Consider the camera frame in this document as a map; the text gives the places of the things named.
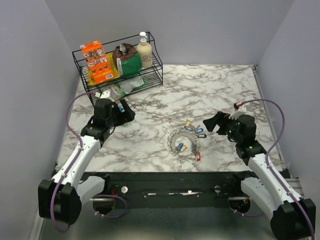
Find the yellow key tag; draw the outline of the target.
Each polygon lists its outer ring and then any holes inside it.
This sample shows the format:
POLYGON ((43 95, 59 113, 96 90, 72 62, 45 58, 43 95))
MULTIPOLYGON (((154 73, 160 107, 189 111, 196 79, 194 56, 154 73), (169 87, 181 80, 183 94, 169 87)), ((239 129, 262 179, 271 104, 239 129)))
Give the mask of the yellow key tag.
POLYGON ((189 120, 189 119, 187 119, 184 127, 185 127, 186 129, 189 129, 189 128, 191 127, 191 123, 192 123, 192 121, 189 120))

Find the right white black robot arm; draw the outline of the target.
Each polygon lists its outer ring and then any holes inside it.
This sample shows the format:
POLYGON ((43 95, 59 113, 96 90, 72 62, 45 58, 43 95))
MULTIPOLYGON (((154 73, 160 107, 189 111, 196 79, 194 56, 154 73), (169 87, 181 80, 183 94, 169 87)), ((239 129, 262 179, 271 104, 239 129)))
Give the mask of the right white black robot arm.
POLYGON ((278 240, 315 238, 316 206, 304 199, 275 168, 267 151, 256 140, 255 118, 247 114, 219 111, 203 121, 207 131, 215 127, 218 135, 235 142, 237 155, 254 172, 230 183, 236 195, 248 195, 267 216, 273 235, 278 240))

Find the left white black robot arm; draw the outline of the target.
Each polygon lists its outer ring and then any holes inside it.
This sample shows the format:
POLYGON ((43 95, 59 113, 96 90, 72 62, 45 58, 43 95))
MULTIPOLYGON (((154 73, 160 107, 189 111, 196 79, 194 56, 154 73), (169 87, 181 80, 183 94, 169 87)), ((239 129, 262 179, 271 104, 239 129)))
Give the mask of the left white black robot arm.
POLYGON ((93 175, 84 182, 81 178, 112 129, 132 122, 136 115, 125 99, 116 103, 109 98, 99 98, 93 109, 69 159, 50 180, 42 180, 38 185, 39 216, 51 219, 54 224, 73 225, 86 202, 96 195, 104 198, 110 194, 111 185, 105 178, 93 175))

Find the blue key tag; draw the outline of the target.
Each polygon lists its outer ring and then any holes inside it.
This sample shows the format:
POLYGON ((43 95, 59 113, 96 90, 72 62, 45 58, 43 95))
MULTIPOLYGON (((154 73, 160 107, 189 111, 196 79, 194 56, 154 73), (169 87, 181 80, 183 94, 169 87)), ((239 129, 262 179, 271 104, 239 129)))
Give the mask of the blue key tag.
POLYGON ((184 144, 183 144, 183 143, 179 143, 179 144, 175 147, 175 150, 176 150, 177 152, 181 152, 183 148, 184 148, 184 144))
POLYGON ((199 128, 195 133, 196 133, 196 134, 200 134, 200 133, 202 133, 203 131, 204 131, 203 128, 199 128))

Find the red key tag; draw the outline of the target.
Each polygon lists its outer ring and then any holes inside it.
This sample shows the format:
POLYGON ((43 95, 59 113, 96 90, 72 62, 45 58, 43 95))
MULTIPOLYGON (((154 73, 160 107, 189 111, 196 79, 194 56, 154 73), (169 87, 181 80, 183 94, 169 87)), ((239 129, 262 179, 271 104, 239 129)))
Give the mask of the red key tag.
POLYGON ((196 159, 197 162, 199 162, 199 161, 201 160, 201 154, 200 154, 199 151, 197 151, 197 152, 195 153, 195 159, 196 159))

